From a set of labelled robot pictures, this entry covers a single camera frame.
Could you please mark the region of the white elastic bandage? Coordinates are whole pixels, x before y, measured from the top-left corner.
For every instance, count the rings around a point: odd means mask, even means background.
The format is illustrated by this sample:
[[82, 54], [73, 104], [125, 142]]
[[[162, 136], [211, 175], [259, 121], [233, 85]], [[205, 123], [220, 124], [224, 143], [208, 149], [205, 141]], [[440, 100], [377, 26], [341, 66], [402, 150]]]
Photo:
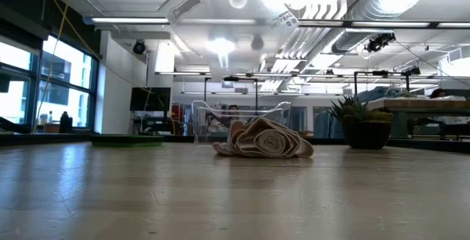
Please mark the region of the white elastic bandage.
[[311, 158], [314, 149], [296, 131], [265, 117], [233, 121], [226, 142], [212, 144], [217, 155], [246, 158]]

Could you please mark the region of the clear plastic bag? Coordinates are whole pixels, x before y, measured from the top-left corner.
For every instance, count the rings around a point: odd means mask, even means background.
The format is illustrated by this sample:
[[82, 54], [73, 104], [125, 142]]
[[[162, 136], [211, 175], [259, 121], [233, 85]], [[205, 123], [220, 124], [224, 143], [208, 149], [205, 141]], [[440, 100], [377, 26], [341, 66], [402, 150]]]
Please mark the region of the clear plastic bag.
[[[298, 57], [313, 31], [303, 34], [300, 20], [338, 20], [347, 0], [166, 0], [159, 11], [219, 80], [253, 71], [276, 54]], [[250, 46], [255, 36], [264, 40], [260, 51]]]

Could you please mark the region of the black metal stand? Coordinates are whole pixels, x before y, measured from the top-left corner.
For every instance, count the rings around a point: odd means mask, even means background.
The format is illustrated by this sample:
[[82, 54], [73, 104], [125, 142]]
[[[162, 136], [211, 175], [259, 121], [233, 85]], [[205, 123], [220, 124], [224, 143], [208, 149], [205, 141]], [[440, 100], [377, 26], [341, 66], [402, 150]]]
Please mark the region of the black metal stand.
[[378, 76], [381, 79], [387, 79], [388, 77], [391, 76], [396, 76], [399, 79], [404, 79], [405, 80], [405, 89], [407, 91], [410, 91], [410, 75], [407, 73], [403, 72], [390, 72], [387, 70], [373, 70], [373, 71], [355, 71], [353, 74], [354, 78], [354, 94], [358, 94], [358, 75], [365, 75], [368, 77], [369, 75], [371, 76]]
[[[206, 102], [207, 96], [207, 81], [212, 80], [212, 77], [205, 76], [204, 77], [204, 91], [203, 91], [203, 101]], [[253, 81], [255, 84], [255, 96], [256, 96], [256, 104], [255, 104], [255, 115], [259, 115], [259, 80], [253, 77], [238, 77], [238, 76], [227, 76], [222, 79], [222, 81]]]

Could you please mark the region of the clear plastic bin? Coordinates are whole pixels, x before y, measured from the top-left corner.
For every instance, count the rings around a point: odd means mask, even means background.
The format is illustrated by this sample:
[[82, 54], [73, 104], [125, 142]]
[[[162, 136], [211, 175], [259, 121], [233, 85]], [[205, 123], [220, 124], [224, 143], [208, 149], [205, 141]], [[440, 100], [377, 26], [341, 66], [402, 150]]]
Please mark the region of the clear plastic bin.
[[[255, 108], [241, 108], [239, 116], [243, 123], [249, 123], [258, 117], [263, 117], [289, 127], [291, 110], [292, 103], [284, 101], [267, 110], [259, 109], [258, 115], [255, 115]], [[199, 145], [225, 142], [228, 138], [229, 128], [222, 125], [222, 117], [227, 117], [227, 113], [227, 106], [210, 106], [204, 101], [193, 101], [192, 132], [194, 143]]]

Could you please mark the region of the red cabinet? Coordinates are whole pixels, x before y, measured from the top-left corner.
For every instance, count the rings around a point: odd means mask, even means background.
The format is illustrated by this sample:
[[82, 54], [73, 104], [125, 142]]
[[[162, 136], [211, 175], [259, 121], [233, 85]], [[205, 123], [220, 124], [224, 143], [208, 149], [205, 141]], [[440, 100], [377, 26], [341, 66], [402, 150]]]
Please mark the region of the red cabinet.
[[174, 121], [185, 123], [185, 114], [187, 106], [180, 103], [173, 103], [171, 106], [171, 117]]

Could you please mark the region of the black monitor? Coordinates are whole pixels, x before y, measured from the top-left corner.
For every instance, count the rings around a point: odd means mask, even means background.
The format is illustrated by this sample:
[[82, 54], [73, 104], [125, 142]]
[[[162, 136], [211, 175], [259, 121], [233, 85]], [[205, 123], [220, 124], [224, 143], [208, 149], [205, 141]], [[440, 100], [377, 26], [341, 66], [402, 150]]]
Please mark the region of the black monitor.
[[133, 87], [130, 110], [132, 112], [167, 112], [170, 109], [169, 87]]

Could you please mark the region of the green container lid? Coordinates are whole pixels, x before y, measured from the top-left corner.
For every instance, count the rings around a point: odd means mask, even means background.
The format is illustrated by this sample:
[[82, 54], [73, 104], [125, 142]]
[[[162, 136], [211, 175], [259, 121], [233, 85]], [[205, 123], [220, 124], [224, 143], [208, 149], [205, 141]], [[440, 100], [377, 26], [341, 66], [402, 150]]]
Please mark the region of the green container lid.
[[141, 148], [160, 146], [164, 142], [163, 136], [148, 135], [92, 135], [90, 141], [93, 146], [115, 148]]

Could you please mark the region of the potted succulent plant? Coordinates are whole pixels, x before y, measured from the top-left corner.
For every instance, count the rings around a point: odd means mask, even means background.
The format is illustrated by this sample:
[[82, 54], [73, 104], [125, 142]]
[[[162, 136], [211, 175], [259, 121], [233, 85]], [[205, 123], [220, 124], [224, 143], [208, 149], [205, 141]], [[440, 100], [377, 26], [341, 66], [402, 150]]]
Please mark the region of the potted succulent plant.
[[340, 124], [344, 139], [354, 149], [379, 150], [391, 136], [393, 114], [373, 111], [368, 102], [361, 103], [356, 96], [346, 96], [332, 103], [328, 113]]

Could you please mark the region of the ceiling light strip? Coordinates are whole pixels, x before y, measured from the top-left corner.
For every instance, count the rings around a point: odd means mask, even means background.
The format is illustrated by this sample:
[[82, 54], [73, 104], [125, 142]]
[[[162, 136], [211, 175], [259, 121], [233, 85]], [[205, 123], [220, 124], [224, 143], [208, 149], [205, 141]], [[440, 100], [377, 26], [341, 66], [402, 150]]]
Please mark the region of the ceiling light strip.
[[114, 24], [169, 24], [166, 18], [90, 18], [93, 23]]

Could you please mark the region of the black track light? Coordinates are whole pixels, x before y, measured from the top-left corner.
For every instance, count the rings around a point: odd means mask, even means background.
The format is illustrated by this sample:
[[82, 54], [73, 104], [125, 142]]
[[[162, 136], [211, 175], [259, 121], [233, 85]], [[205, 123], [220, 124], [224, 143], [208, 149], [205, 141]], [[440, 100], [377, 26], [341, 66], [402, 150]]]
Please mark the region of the black track light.
[[389, 43], [392, 43], [396, 40], [395, 34], [392, 33], [382, 33], [372, 39], [369, 39], [368, 44], [366, 45], [366, 50], [369, 53], [378, 52], [386, 47]]

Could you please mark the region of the large window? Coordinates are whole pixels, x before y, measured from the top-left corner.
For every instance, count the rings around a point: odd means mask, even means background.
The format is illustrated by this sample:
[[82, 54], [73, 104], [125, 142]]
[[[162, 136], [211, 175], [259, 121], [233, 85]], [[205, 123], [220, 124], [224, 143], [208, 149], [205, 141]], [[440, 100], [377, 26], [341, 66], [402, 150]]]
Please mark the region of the large window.
[[54, 36], [39, 51], [0, 36], [0, 117], [42, 132], [58, 130], [67, 113], [74, 128], [91, 128], [97, 67], [97, 59]]

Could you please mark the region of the wooden workbench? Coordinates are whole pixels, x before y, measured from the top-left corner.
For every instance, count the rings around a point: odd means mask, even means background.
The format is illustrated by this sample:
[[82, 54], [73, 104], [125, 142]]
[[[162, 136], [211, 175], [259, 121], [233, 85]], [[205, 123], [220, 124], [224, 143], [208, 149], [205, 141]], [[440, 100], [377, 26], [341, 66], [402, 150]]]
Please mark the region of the wooden workbench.
[[393, 114], [393, 124], [422, 117], [470, 117], [470, 101], [425, 98], [381, 98], [368, 103], [371, 110]]

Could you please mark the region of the silver ventilation duct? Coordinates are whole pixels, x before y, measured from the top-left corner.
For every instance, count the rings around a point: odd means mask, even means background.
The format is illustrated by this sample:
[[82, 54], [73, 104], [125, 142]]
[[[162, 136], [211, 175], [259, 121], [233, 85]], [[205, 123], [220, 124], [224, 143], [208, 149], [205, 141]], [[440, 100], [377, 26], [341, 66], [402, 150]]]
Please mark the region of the silver ventilation duct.
[[359, 0], [346, 14], [347, 20], [392, 21], [420, 0]]

